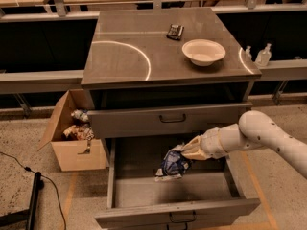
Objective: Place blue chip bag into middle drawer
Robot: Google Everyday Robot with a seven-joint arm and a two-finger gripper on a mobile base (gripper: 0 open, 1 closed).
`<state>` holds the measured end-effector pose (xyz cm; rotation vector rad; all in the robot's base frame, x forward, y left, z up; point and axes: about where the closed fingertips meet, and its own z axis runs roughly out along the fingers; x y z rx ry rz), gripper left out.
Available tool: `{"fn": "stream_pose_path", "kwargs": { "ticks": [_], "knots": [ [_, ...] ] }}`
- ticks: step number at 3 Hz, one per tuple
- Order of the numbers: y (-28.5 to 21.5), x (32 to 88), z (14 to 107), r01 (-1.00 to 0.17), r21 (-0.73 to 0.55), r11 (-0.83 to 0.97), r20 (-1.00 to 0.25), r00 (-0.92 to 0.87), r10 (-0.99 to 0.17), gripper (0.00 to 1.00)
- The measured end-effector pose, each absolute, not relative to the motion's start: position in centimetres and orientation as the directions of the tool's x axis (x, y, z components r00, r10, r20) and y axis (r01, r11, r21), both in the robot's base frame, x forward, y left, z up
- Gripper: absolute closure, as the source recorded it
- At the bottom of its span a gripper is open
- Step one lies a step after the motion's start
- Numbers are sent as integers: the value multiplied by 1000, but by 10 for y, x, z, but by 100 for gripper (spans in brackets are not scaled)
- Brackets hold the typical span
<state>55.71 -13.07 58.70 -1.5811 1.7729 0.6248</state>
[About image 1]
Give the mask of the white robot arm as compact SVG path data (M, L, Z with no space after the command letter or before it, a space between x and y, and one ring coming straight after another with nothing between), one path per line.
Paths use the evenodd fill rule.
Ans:
M182 155L192 160L221 158L235 150L266 147L307 178L307 145L281 129L260 111L247 111L237 124L208 129L184 145Z

